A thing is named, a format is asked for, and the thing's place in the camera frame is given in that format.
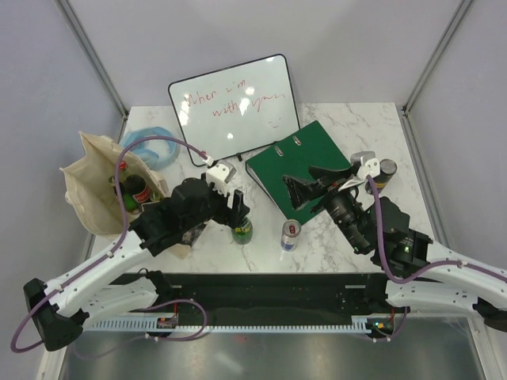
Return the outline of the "green Perrier bottle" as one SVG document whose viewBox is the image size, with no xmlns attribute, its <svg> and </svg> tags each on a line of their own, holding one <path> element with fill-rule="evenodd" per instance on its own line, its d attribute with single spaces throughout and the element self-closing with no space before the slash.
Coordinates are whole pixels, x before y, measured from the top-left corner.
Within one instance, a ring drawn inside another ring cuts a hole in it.
<svg viewBox="0 0 507 380">
<path fill-rule="evenodd" d="M 163 198 L 163 195 L 159 192 L 152 191 L 150 195 L 151 202 L 159 202 Z"/>
<path fill-rule="evenodd" d="M 112 189 L 113 189 L 115 195 L 117 195 L 116 183 L 115 183 L 114 176 L 111 176 L 109 178 L 109 184 L 112 186 Z M 134 201 L 134 198 L 132 197 L 132 195 L 127 192 L 127 190 L 125 189 L 122 182 L 120 182 L 120 192 L 122 195 L 122 200 L 124 203 L 125 211 L 131 215 L 137 215 L 139 213 L 138 204 L 137 204 L 137 202 Z"/>
<path fill-rule="evenodd" d="M 239 225 L 231 230 L 231 235 L 237 244 L 249 244 L 254 235 L 253 223 L 248 217 L 244 217 Z"/>
</svg>

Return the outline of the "cola bottle red cap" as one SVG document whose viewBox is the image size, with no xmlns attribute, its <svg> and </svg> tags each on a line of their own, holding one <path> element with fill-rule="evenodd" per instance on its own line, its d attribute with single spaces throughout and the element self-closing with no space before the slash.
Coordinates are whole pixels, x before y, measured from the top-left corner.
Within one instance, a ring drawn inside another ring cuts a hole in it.
<svg viewBox="0 0 507 380">
<path fill-rule="evenodd" d="M 133 173 L 126 161 L 120 162 L 120 182 L 138 204 L 151 201 L 151 189 L 146 180 L 141 175 Z"/>
</svg>

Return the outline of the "beige canvas tote bag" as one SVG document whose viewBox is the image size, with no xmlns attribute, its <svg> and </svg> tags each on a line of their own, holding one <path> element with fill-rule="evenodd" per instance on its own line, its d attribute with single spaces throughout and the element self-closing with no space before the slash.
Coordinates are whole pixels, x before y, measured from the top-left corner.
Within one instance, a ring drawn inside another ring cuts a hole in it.
<svg viewBox="0 0 507 380">
<path fill-rule="evenodd" d="M 79 134 L 85 151 L 84 158 L 60 168 L 67 186 L 66 200 L 90 233 L 113 240 L 120 236 L 124 226 L 120 205 L 109 178 L 114 174 L 116 160 L 123 148 L 107 136 Z M 133 173 L 143 176 L 151 188 L 160 191 L 163 196 L 170 195 L 170 187 L 162 179 L 162 174 L 149 169 L 133 153 L 126 153 L 123 160 Z M 197 231 L 197 236 L 194 234 L 192 237 L 193 242 L 177 244 L 169 248 L 169 252 L 180 259 L 186 258 L 199 235 Z"/>
</svg>

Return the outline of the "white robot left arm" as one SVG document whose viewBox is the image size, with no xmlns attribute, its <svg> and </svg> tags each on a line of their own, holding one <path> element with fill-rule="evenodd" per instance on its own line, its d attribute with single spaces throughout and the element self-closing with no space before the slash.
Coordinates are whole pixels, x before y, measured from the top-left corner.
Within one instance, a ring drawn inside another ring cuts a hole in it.
<svg viewBox="0 0 507 380">
<path fill-rule="evenodd" d="M 128 312 L 168 310 L 174 293 L 161 274 L 145 275 L 128 285 L 105 286 L 128 269 L 181 244 L 190 230 L 212 220 L 235 228 L 249 214 L 240 190 L 221 192 L 214 182 L 184 180 L 170 196 L 149 206 L 106 249 L 49 281 L 31 279 L 23 286 L 28 316 L 49 352 L 73 343 L 98 321 Z"/>
</svg>

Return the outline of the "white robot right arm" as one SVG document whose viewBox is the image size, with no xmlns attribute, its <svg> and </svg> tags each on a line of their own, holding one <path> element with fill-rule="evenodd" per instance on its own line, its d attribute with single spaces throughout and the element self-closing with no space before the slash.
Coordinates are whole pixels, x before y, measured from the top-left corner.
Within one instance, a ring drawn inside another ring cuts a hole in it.
<svg viewBox="0 0 507 380">
<path fill-rule="evenodd" d="M 371 254 L 387 276 L 385 286 L 363 291 L 364 305 L 381 311 L 389 304 L 416 303 L 462 307 L 486 326 L 506 330 L 506 271 L 487 266 L 410 228 L 410 216 L 386 196 L 375 179 L 381 164 L 371 158 L 348 169 L 309 168 L 312 180 L 283 175 L 292 207 L 316 200 L 312 212 L 325 210 L 356 254 Z"/>
</svg>

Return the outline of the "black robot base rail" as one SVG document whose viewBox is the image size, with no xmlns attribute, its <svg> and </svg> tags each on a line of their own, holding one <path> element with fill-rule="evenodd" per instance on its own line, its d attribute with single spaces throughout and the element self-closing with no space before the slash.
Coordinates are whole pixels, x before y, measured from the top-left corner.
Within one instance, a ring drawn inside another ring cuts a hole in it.
<svg viewBox="0 0 507 380">
<path fill-rule="evenodd" d="M 176 301 L 183 322 L 207 325 L 344 324 L 372 314 L 403 315 L 387 301 L 387 277 L 370 274 L 169 274 L 144 272 L 160 293 Z"/>
</svg>

